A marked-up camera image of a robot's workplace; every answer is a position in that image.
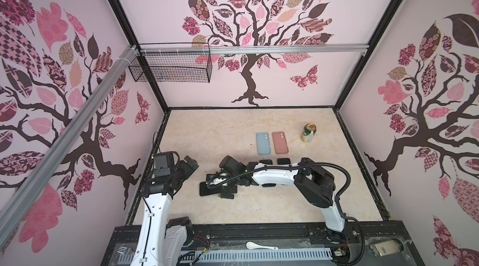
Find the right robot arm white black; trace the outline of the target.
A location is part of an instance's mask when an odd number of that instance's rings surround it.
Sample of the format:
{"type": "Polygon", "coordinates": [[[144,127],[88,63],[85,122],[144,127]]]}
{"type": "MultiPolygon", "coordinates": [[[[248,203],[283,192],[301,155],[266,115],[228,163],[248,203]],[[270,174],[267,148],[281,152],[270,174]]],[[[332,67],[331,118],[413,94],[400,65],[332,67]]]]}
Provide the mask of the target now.
{"type": "Polygon", "coordinates": [[[265,161],[246,165],[231,156],[220,163],[220,171],[205,182],[208,189],[226,186],[294,186],[314,207],[321,210],[326,238],[331,242],[346,240],[346,215],[340,204],[341,195],[351,184],[351,175],[343,167],[302,158],[299,163],[274,165],[265,161]]]}

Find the pink phone case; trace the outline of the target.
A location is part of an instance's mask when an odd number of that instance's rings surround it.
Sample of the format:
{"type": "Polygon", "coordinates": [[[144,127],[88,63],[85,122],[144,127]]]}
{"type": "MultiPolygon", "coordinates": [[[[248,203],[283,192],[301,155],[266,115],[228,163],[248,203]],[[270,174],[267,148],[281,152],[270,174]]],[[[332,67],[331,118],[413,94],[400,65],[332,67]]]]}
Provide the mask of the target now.
{"type": "Polygon", "coordinates": [[[277,155],[285,155],[289,153],[286,135],[283,131],[272,132],[272,140],[274,151],[277,155]]]}

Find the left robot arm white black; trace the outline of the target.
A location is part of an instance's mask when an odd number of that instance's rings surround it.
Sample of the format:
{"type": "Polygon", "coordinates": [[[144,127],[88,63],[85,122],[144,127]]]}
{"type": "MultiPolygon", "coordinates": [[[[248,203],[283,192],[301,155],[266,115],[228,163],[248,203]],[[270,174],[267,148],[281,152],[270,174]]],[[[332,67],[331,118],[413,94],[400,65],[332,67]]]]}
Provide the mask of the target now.
{"type": "Polygon", "coordinates": [[[191,157],[175,151],[153,155],[153,166],[141,188],[144,214],[133,266],[175,266],[184,244],[193,239],[189,217],[168,219],[173,197],[198,169],[191,157]]]}

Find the black smartphone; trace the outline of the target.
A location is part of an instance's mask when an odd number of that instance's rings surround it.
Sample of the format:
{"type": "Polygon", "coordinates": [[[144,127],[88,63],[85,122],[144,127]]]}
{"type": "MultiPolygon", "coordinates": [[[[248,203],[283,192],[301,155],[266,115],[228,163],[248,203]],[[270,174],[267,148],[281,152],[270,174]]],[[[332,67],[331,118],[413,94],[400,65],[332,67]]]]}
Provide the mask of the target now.
{"type": "Polygon", "coordinates": [[[290,165],[291,160],[289,158],[278,158],[277,159],[277,164],[278,165],[290,165]]]}

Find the black phone clear case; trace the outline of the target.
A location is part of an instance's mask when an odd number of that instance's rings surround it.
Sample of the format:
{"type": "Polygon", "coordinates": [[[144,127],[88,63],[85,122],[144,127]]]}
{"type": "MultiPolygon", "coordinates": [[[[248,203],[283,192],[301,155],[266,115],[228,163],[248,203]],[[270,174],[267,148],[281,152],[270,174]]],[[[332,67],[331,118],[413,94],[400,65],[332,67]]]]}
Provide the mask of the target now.
{"type": "Polygon", "coordinates": [[[273,165],[273,161],[272,161],[272,160],[260,160],[259,162],[260,162],[260,163],[263,163],[264,165],[273,165]]]}

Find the light blue phone case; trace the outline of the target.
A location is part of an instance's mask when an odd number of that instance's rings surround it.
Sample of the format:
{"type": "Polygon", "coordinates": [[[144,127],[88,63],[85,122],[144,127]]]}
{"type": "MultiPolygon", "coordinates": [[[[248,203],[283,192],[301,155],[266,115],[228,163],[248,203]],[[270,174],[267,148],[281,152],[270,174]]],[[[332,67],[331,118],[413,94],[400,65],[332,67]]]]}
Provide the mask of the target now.
{"type": "Polygon", "coordinates": [[[256,147],[259,155],[268,156],[271,154],[269,134],[267,132],[256,133],[256,147]]]}

